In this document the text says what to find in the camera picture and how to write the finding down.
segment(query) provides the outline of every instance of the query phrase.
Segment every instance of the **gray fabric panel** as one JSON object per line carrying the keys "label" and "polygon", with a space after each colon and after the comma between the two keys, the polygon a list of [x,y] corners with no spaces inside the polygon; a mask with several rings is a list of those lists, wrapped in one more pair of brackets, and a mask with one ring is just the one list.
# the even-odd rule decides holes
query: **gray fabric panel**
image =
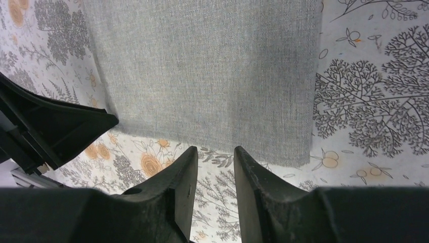
{"label": "gray fabric panel", "polygon": [[308,163],[319,1],[161,2],[84,1],[118,128]]}

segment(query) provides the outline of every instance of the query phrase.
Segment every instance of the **screw hole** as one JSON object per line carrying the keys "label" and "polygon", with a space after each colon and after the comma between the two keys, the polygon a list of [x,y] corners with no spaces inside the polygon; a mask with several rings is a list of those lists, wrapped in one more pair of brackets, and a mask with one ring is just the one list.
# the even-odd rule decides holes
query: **screw hole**
{"label": "screw hole", "polygon": [[122,193],[122,195],[133,195],[142,192],[140,188],[130,188]]}

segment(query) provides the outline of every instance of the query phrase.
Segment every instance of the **branch print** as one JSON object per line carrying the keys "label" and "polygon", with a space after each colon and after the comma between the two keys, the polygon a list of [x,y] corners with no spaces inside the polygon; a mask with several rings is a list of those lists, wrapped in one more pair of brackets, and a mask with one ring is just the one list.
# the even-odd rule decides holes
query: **branch print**
{"label": "branch print", "polygon": [[408,144],[416,155],[429,152],[429,24],[412,27],[385,48],[393,60],[382,70],[368,61],[334,59],[316,75],[314,121],[318,135],[351,128],[350,144],[368,157],[394,157]]}
{"label": "branch print", "polygon": [[51,60],[50,55],[42,46],[39,47],[39,50],[36,48],[33,42],[31,42],[31,46],[31,49],[26,46],[19,47],[19,53],[21,54],[21,56],[25,57],[25,55],[28,53],[30,60],[35,59],[38,64],[40,64],[41,60],[47,60],[47,63],[45,65],[46,70],[49,70],[49,68],[51,67],[56,67],[64,75],[61,68],[54,61]]}
{"label": "branch print", "polygon": [[211,163],[217,165],[218,168],[227,168],[232,164],[232,154],[221,153],[205,147],[201,147],[198,151],[198,159],[202,159],[203,163],[211,161]]}
{"label": "branch print", "polygon": [[[381,17],[383,19],[390,18],[392,20],[396,19],[399,21],[407,21],[417,19],[418,13],[417,10],[424,9],[424,6],[427,6],[429,3],[428,0],[338,0],[340,4],[343,4],[345,9],[344,12],[338,17],[334,18],[332,21],[337,20],[348,13],[351,13],[360,8],[371,5],[384,5],[385,8],[381,11]],[[419,6],[413,5],[414,2],[420,3]]]}
{"label": "branch print", "polygon": [[195,192],[195,201],[198,207],[206,208],[209,204],[214,205],[218,211],[219,230],[216,231],[221,240],[237,240],[240,237],[240,223],[238,221],[237,193],[235,191],[234,172],[221,171],[216,176],[216,183],[212,183],[209,177],[198,180]]}

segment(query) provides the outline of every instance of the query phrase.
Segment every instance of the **black plastic part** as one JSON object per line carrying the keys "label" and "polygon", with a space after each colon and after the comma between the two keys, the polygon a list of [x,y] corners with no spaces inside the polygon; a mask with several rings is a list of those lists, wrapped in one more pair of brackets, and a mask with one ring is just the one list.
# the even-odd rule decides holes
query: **black plastic part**
{"label": "black plastic part", "polygon": [[26,173],[43,163],[57,169],[118,122],[104,109],[33,94],[0,73],[0,158]]}
{"label": "black plastic part", "polygon": [[272,242],[429,242],[429,189],[320,187],[303,191],[234,151],[241,239]]}
{"label": "black plastic part", "polygon": [[123,195],[93,189],[0,189],[0,242],[189,242],[196,147]]}

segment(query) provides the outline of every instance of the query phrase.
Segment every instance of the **floral patterned fabric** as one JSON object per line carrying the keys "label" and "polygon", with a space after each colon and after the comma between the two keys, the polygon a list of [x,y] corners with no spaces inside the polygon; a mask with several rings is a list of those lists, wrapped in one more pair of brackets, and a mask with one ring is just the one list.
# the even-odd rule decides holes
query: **floral patterned fabric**
{"label": "floral patterned fabric", "polygon": [[[1,0],[0,71],[34,93],[106,108],[81,8],[80,0]],[[425,186],[429,2],[324,1],[322,11],[309,163],[260,163],[305,190]],[[45,175],[118,194],[169,166],[189,146],[110,131]],[[240,242],[232,151],[198,146],[198,157],[191,239]]]}

